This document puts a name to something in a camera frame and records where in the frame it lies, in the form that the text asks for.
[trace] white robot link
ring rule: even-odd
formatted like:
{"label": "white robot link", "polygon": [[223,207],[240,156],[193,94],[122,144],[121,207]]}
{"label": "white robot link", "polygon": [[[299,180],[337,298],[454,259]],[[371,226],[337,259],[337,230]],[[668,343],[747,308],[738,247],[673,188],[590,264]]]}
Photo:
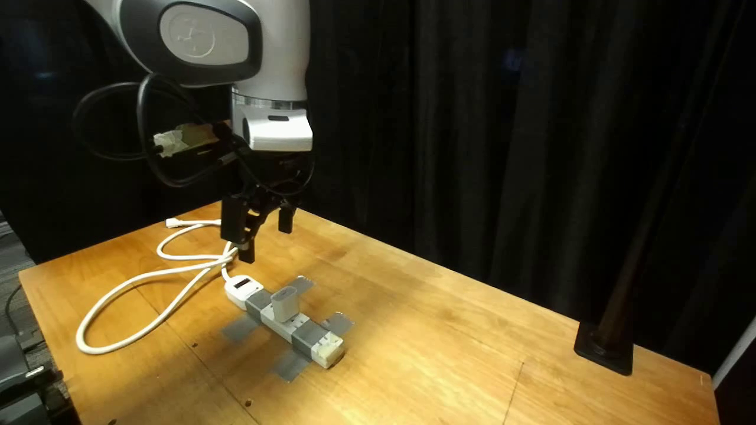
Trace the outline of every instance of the white robot link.
{"label": "white robot link", "polygon": [[[223,201],[223,239],[238,247],[240,259],[252,263],[257,226],[282,207],[279,230],[290,232],[297,197],[312,177],[304,90],[310,0],[87,0],[87,5],[149,70],[140,86],[138,108],[143,152],[153,148],[153,133],[146,125],[146,94],[153,87],[178,93],[179,86],[232,86],[234,152],[217,156],[212,168],[227,162],[240,168],[246,188]],[[161,177],[155,159],[146,161]]]}

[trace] plug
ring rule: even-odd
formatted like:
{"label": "plug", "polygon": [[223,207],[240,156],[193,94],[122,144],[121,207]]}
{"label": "plug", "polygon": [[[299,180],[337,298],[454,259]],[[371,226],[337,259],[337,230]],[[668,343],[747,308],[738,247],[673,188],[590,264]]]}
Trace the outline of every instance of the plug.
{"label": "plug", "polygon": [[224,284],[224,293],[227,298],[238,308],[238,310],[246,310],[246,301],[255,293],[262,290],[262,284],[255,280],[252,276],[246,276],[246,273],[238,273],[238,276],[232,276],[227,284]]}
{"label": "plug", "polygon": [[345,356],[345,351],[345,341],[336,332],[325,332],[310,347],[310,358],[322,368],[330,368],[336,362],[341,362],[341,356]]}
{"label": "plug", "polygon": [[219,226],[219,219],[179,219],[179,217],[167,217],[165,219],[167,230],[178,230],[178,226]]}

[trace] cable connector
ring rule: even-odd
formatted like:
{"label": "cable connector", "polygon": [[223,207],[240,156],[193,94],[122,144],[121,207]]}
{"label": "cable connector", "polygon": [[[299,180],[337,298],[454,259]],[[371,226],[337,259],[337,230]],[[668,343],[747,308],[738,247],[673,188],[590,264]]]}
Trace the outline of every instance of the cable connector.
{"label": "cable connector", "polygon": [[238,308],[246,310],[246,301],[252,298],[255,293],[262,293],[265,288],[259,286],[259,280],[255,280],[252,276],[238,273],[232,276],[224,284],[224,293],[227,298]]}
{"label": "cable connector", "polygon": [[161,159],[216,144],[212,125],[181,123],[174,129],[155,133],[153,144],[161,146]]}
{"label": "cable connector", "polygon": [[165,226],[178,230],[178,226],[219,226],[219,219],[179,219],[179,217],[167,217]]}

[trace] black curtain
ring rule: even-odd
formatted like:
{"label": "black curtain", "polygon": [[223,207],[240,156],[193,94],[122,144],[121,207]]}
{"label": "black curtain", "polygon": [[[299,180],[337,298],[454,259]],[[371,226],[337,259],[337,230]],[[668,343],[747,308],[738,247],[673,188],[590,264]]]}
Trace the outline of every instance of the black curtain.
{"label": "black curtain", "polygon": [[700,142],[742,5],[314,2],[310,206],[597,322],[673,166],[637,341],[714,371],[756,310],[756,156],[738,129]]}
{"label": "black curtain", "polygon": [[[0,2],[0,211],[35,263],[113,239],[165,214],[217,201],[234,173],[174,192],[143,162],[95,159],[71,133],[76,101],[143,70],[82,0]],[[227,90],[199,93],[227,116]],[[92,114],[92,144],[134,152],[134,101]]]}

